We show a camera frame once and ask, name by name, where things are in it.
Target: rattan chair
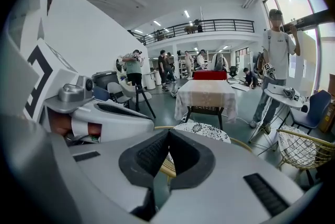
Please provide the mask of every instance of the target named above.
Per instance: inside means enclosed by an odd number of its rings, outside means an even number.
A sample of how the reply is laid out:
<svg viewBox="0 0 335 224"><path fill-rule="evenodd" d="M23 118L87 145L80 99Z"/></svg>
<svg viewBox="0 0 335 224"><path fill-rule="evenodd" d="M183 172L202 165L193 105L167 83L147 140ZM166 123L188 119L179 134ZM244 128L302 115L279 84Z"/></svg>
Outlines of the rattan chair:
<svg viewBox="0 0 335 224"><path fill-rule="evenodd" d="M284 163L298 168L296 180L305 170L311 184L312 179L308 170L330 161L335 154L335 145L310 137L300 129L291 126L283 126L282 129L277 129L277 132L279 132L278 147L282 155L277 168L281 170Z"/></svg>
<svg viewBox="0 0 335 224"><path fill-rule="evenodd" d="M174 126L156 126L155 129L166 129L166 128L174 128ZM250 151L252 153L252 150L250 147L248 147L246 144L244 144L243 142L235 139L235 138L230 138L231 142L235 142L236 144L238 144L239 146L245 148L246 150ZM170 177L175 178L176 177L176 170L174 167L174 163L171 162L168 158L166 158L160 168L160 171L164 174L166 174L170 179Z"/></svg>

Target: black vent slot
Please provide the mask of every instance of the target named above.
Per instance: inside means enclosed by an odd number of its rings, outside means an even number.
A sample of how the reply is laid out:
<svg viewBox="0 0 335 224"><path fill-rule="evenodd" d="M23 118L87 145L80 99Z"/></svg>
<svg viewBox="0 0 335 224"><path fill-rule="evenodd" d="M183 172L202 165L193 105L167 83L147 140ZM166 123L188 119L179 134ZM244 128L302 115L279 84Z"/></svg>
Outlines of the black vent slot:
<svg viewBox="0 0 335 224"><path fill-rule="evenodd" d="M288 204L259 174L255 173L243 178L272 217L288 208Z"/></svg>
<svg viewBox="0 0 335 224"><path fill-rule="evenodd" d="M98 153L97 151L90 151L90 152L85 152L82 154L74 155L73 158L76 162L80 162L80 161L84 161L87 159L91 159L93 157L97 157L99 155L100 153Z"/></svg>

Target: white column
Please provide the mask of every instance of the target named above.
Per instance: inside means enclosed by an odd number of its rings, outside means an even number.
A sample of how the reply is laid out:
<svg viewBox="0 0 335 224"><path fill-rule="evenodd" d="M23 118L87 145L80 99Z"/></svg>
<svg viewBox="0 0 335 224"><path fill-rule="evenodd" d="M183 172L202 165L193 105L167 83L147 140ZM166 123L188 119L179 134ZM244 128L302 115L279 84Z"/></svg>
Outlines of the white column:
<svg viewBox="0 0 335 224"><path fill-rule="evenodd" d="M174 60L174 74L179 79L180 78L180 72L179 72L179 61L178 61L178 54L177 54L177 44L174 43L172 45L172 52L173 52L173 60Z"/></svg>

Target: man in white t-shirt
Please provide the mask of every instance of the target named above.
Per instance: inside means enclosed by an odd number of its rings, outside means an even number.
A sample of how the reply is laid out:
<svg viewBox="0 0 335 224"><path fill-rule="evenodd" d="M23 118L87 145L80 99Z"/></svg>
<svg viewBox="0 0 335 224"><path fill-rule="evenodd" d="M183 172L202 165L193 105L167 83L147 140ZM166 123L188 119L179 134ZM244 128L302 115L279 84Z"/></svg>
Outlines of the man in white t-shirt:
<svg viewBox="0 0 335 224"><path fill-rule="evenodd" d="M185 65L186 65L186 69L187 69L187 74L188 80L192 79L192 63L193 63L193 58L190 54L188 54L188 51L185 51Z"/></svg>
<svg viewBox="0 0 335 224"><path fill-rule="evenodd" d="M296 45L294 45L288 34L280 30L282 24L283 14L280 10L271 9L269 12L269 19L272 24L271 30L267 30L263 34L263 55L265 64L269 63L274 68L275 80L270 72L265 73L263 81L263 91L267 88L269 83L276 85L285 85L288 75L288 54L300 55L300 44L297 37L297 28L293 25L290 26L291 33L294 37ZM266 105L269 96L264 92L262 93L261 100L258 103L256 112L250 122L250 127L255 128L257 123L261 121L263 109ZM271 105L264 117L262 126L267 134L271 132L270 122L276 112L276 108L280 103L276 100L271 101Z"/></svg>

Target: lace tablecloth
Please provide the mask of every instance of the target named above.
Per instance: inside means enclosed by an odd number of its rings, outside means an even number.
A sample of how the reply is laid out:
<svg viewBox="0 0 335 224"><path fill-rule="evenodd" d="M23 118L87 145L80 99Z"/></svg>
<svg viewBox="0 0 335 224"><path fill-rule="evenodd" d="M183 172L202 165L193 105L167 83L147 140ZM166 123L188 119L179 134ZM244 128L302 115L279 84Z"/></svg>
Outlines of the lace tablecloth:
<svg viewBox="0 0 335 224"><path fill-rule="evenodd" d="M195 133L201 136L205 136L208 138L216 139L222 142L231 143L229 136L226 132L207 124L203 124L201 122L186 122L184 124L180 124L174 127L176 130L186 131ZM173 159L170 153L167 155L167 158L173 162Z"/></svg>
<svg viewBox="0 0 335 224"><path fill-rule="evenodd" d="M237 117L235 91L226 81L190 80L177 92L174 118L181 120L188 106L224 107L228 120Z"/></svg>

